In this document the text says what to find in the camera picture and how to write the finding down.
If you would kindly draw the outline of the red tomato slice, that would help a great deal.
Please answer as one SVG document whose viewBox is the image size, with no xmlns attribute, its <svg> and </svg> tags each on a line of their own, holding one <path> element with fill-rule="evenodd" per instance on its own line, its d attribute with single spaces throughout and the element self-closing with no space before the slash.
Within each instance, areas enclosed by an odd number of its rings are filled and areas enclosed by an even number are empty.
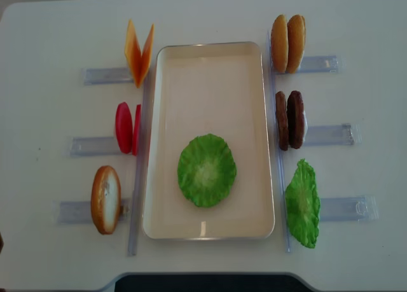
<svg viewBox="0 0 407 292">
<path fill-rule="evenodd" d="M 132 115 L 126 102 L 118 104 L 115 116 L 115 133 L 119 149 L 128 154 L 132 150 Z"/>
<path fill-rule="evenodd" d="M 138 154 L 140 122 L 141 122 L 141 105 L 138 104 L 135 112 L 134 134 L 132 144 L 132 154 L 134 156 L 137 156 Z"/>
</svg>

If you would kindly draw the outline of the green lettuce leaf on tray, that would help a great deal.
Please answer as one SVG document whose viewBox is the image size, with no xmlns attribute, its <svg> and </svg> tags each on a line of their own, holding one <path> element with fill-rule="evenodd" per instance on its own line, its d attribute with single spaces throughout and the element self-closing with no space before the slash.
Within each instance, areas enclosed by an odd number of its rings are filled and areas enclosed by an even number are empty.
<svg viewBox="0 0 407 292">
<path fill-rule="evenodd" d="M 197 207 L 218 205 L 231 191 L 237 166 L 227 142 L 214 134 L 191 140 L 177 166 L 179 188 Z"/>
</svg>

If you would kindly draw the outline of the left brown meat patty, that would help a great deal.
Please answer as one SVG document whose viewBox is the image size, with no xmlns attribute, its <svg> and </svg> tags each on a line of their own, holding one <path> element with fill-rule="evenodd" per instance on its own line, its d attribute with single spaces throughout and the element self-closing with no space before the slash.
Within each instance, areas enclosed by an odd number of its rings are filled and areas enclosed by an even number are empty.
<svg viewBox="0 0 407 292">
<path fill-rule="evenodd" d="M 283 151 L 288 150 L 289 129 L 287 120 L 286 96 L 282 91 L 275 94 L 276 118 L 279 130 L 279 147 Z"/>
</svg>

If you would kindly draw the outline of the right dark meat patty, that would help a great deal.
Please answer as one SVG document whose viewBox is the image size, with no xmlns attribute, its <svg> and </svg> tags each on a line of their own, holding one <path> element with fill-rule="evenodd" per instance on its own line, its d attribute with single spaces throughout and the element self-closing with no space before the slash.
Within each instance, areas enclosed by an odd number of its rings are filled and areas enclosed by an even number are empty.
<svg viewBox="0 0 407 292">
<path fill-rule="evenodd" d="M 289 129 L 289 144 L 299 149 L 305 135 L 305 118 L 303 98 L 299 91 L 293 90 L 287 100 L 287 119 Z"/>
</svg>

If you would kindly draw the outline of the right orange cheese slice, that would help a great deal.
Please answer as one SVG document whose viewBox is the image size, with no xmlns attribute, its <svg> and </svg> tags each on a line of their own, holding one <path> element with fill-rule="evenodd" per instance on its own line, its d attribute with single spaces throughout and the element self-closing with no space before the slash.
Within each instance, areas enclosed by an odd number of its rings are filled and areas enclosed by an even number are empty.
<svg viewBox="0 0 407 292">
<path fill-rule="evenodd" d="M 140 60 L 141 68 L 140 68 L 140 73 L 139 73 L 139 79 L 136 82 L 137 88 L 141 87 L 141 85 L 149 71 L 149 67 L 151 64 L 151 58 L 152 58 L 154 35 L 155 35 L 155 25 L 152 24 L 151 28 L 150 28 L 150 32 L 148 34 L 148 37 L 146 39 L 146 42 L 145 42 L 143 50 L 142 50 L 142 55 L 141 55 L 141 60 Z"/>
</svg>

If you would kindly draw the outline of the orange cheese slice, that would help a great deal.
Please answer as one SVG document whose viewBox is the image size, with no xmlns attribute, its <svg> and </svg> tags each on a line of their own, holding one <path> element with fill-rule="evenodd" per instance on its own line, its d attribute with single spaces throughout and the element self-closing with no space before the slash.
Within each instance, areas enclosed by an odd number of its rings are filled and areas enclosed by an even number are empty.
<svg viewBox="0 0 407 292">
<path fill-rule="evenodd" d="M 141 49 L 139 42 L 137 40 L 137 35 L 135 31 L 135 26 L 130 19 L 128 21 L 126 39 L 125 39 L 125 49 L 124 54 L 127 60 L 128 67 L 133 76 L 134 83 L 137 88 L 140 87 L 139 76 L 140 76 L 140 59 L 141 59 Z"/>
<path fill-rule="evenodd" d="M 141 87 L 141 85 L 149 71 L 149 67 L 151 64 L 151 58 L 152 58 L 154 35 L 155 35 L 155 25 L 152 24 L 151 28 L 150 28 L 150 32 L 148 34 L 148 37 L 146 39 L 146 42 L 145 42 L 143 50 L 142 50 L 142 55 L 141 55 L 141 60 L 140 60 L 141 68 L 140 68 L 140 73 L 139 73 L 139 79 L 136 82 L 137 88 Z"/>
</svg>

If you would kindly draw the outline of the left orange cheese slice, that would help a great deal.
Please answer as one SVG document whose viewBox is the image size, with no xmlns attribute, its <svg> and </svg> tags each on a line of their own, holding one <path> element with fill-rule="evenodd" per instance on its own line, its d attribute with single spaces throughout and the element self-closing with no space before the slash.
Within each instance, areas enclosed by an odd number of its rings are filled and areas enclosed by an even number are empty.
<svg viewBox="0 0 407 292">
<path fill-rule="evenodd" d="M 137 88 L 140 87 L 139 76 L 140 76 L 140 59 L 141 59 L 141 49 L 139 42 L 137 40 L 137 35 L 135 31 L 135 26 L 130 19 L 128 21 L 126 39 L 125 39 L 125 49 L 124 54 L 127 60 L 128 67 L 133 76 L 134 83 Z"/>
</svg>

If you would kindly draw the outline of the upright green lettuce leaf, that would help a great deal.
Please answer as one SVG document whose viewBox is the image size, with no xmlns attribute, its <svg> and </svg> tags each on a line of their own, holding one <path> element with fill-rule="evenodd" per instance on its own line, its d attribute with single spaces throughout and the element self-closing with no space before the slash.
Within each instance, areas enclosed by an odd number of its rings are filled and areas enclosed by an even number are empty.
<svg viewBox="0 0 407 292">
<path fill-rule="evenodd" d="M 314 168 L 303 158 L 285 191 L 287 225 L 304 247 L 313 249 L 319 236 L 321 200 Z"/>
</svg>

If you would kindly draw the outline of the cream rectangular serving tray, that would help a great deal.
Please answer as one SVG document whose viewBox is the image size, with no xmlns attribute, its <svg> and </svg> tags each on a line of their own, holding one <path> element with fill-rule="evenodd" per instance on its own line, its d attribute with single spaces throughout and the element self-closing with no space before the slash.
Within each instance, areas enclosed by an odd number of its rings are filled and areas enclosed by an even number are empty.
<svg viewBox="0 0 407 292">
<path fill-rule="evenodd" d="M 152 239 L 260 239 L 274 228 L 272 174 L 260 47 L 253 42 L 166 46 L 144 108 L 142 228 Z M 177 182 L 182 150 L 222 137 L 237 176 L 214 207 L 197 207 Z"/>
</svg>

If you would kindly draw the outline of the left golden bun slice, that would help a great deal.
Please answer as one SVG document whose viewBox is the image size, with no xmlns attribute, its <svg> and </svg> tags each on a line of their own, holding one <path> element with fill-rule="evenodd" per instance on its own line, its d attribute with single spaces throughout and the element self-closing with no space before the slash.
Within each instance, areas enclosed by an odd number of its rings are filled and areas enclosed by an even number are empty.
<svg viewBox="0 0 407 292">
<path fill-rule="evenodd" d="M 289 42 L 287 35 L 287 20 L 285 15 L 279 15 L 272 26 L 271 54 L 274 69 L 280 73 L 286 71 L 288 63 Z"/>
</svg>

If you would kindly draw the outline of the golden bun slice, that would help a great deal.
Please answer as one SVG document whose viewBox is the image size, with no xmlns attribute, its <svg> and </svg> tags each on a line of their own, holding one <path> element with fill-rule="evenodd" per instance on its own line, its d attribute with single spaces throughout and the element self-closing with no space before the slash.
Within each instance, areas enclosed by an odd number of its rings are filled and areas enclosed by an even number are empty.
<svg viewBox="0 0 407 292">
<path fill-rule="evenodd" d="M 302 15 L 294 15 L 287 23 L 289 42 L 287 73 L 295 73 L 299 68 L 305 51 L 306 27 Z"/>
<path fill-rule="evenodd" d="M 287 20 L 285 15 L 279 15 L 272 26 L 271 54 L 274 69 L 280 73 L 286 71 L 288 63 L 289 42 L 287 35 Z"/>
</svg>

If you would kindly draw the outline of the right golden bun slice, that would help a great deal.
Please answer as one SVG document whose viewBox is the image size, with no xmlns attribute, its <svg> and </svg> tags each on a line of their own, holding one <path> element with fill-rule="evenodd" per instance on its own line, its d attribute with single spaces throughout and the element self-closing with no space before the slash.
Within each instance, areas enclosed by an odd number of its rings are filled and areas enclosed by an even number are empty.
<svg viewBox="0 0 407 292">
<path fill-rule="evenodd" d="M 306 27 L 302 15 L 294 15 L 287 23 L 289 42 L 287 73 L 295 73 L 299 68 L 305 51 Z"/>
</svg>

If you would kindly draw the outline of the left clear acrylic rack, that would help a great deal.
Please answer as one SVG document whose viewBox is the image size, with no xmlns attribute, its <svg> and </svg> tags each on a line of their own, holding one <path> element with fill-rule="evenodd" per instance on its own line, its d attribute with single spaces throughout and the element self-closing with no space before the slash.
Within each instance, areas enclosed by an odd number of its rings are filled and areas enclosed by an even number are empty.
<svg viewBox="0 0 407 292">
<path fill-rule="evenodd" d="M 151 115 L 153 110 L 153 88 L 155 68 L 152 68 L 144 82 L 141 109 L 139 156 L 136 160 L 135 182 L 132 198 L 122 200 L 120 221 L 130 220 L 127 255 L 137 254 L 141 209 L 148 165 Z M 130 72 L 125 67 L 111 69 L 84 69 L 85 85 L 119 84 L 130 81 Z M 70 157 L 119 155 L 120 149 L 114 137 L 73 137 L 68 140 L 67 154 Z M 58 224 L 91 223 L 90 203 L 87 201 L 60 201 L 55 204 L 54 222 Z"/>
</svg>

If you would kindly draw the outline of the clear acrylic rack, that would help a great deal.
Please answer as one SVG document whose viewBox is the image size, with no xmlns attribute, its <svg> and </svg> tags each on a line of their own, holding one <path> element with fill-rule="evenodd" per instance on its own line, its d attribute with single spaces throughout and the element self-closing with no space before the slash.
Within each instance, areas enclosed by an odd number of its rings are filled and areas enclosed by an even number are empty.
<svg viewBox="0 0 407 292">
<path fill-rule="evenodd" d="M 298 69 L 299 73 L 338 73 L 343 68 L 341 58 L 336 55 L 305 56 Z M 279 148 L 277 119 L 273 119 L 275 161 L 278 191 L 282 211 L 282 227 L 286 252 L 291 252 L 291 234 L 287 226 L 285 200 L 286 179 L 282 150 Z M 362 142 L 361 130 L 357 124 L 309 126 L 304 146 L 351 146 Z M 356 197 L 321 198 L 320 220 L 327 222 L 374 221 L 379 218 L 376 200 L 372 195 Z"/>
<path fill-rule="evenodd" d="M 127 255 L 137 254 L 141 209 L 148 165 L 151 115 L 153 110 L 153 88 L 155 68 L 152 68 L 144 82 L 141 109 L 139 156 L 136 160 L 135 182 L 132 198 L 122 200 L 120 221 L 130 220 Z M 84 69 L 85 85 L 119 84 L 130 81 L 130 72 L 125 67 L 111 69 Z M 119 155 L 120 149 L 114 137 L 73 137 L 68 140 L 67 154 L 70 157 Z M 90 203 L 87 201 L 60 201 L 55 204 L 54 222 L 58 224 L 91 223 Z"/>
</svg>

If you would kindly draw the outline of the right clear acrylic rack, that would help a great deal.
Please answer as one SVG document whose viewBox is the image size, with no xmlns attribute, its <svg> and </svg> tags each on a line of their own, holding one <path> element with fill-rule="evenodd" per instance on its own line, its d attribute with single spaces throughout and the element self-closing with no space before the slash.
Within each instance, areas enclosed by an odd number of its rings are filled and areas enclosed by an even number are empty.
<svg viewBox="0 0 407 292">
<path fill-rule="evenodd" d="M 336 55 L 305 56 L 298 69 L 299 73 L 338 73 L 343 68 L 341 58 Z M 275 161 L 278 191 L 282 211 L 282 227 L 286 252 L 291 252 L 291 234 L 287 226 L 285 200 L 286 179 L 282 150 L 279 148 L 277 119 L 273 119 Z M 357 124 L 309 126 L 304 146 L 351 146 L 362 142 L 361 130 Z M 321 198 L 320 220 L 327 222 L 374 221 L 379 218 L 376 200 L 372 195 L 356 197 Z"/>
</svg>

